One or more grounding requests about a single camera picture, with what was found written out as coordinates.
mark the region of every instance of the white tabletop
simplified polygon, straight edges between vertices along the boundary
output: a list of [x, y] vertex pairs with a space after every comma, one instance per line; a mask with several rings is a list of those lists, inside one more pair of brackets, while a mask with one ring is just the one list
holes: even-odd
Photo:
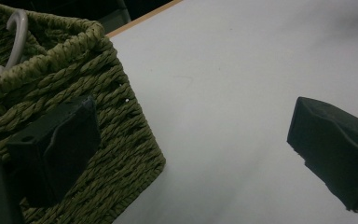
[[358, 0], [187, 0], [111, 40], [167, 158], [115, 223], [358, 224], [286, 143], [298, 96], [358, 117]]

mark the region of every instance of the woven seagrass texture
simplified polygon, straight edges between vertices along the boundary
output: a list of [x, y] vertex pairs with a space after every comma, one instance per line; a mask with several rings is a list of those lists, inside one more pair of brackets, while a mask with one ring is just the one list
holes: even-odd
[[[14, 35], [13, 8], [0, 6], [0, 64]], [[58, 104], [91, 94], [102, 142], [64, 200], [21, 208], [26, 223], [111, 223], [161, 173], [165, 159], [131, 89], [117, 51], [95, 21], [27, 12], [29, 59], [0, 75], [0, 156], [6, 142]]]

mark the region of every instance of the wicker basket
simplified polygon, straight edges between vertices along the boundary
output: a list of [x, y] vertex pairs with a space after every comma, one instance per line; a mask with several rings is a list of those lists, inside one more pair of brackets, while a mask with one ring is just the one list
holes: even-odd
[[[14, 34], [13, 8], [0, 5], [0, 64]], [[102, 143], [64, 200], [50, 208], [21, 208], [26, 223], [112, 223], [161, 173], [165, 159], [131, 89], [117, 51], [96, 21], [27, 12], [29, 60], [0, 75], [0, 157], [10, 160], [10, 136], [58, 104], [91, 94]]]

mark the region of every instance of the woven basket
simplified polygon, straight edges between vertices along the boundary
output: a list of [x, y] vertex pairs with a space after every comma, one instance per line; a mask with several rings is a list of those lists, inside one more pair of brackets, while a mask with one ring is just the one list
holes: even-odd
[[[14, 42], [6, 29], [13, 11], [0, 5], [0, 65]], [[102, 142], [60, 204], [30, 208], [21, 202], [26, 223], [112, 223], [161, 173], [165, 159], [101, 24], [27, 15], [29, 60], [0, 75], [0, 157], [10, 160], [10, 136], [80, 95], [96, 101]]]

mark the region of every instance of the white hook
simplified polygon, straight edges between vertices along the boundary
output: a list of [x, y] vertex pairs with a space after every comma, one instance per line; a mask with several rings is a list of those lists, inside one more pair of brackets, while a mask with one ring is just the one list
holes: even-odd
[[9, 31], [13, 31], [14, 28], [16, 28], [14, 46], [10, 53], [6, 67], [0, 65], [0, 74], [21, 61], [22, 51], [24, 50], [28, 32], [28, 17], [23, 9], [16, 10], [13, 14], [11, 14], [7, 21], [7, 29]]

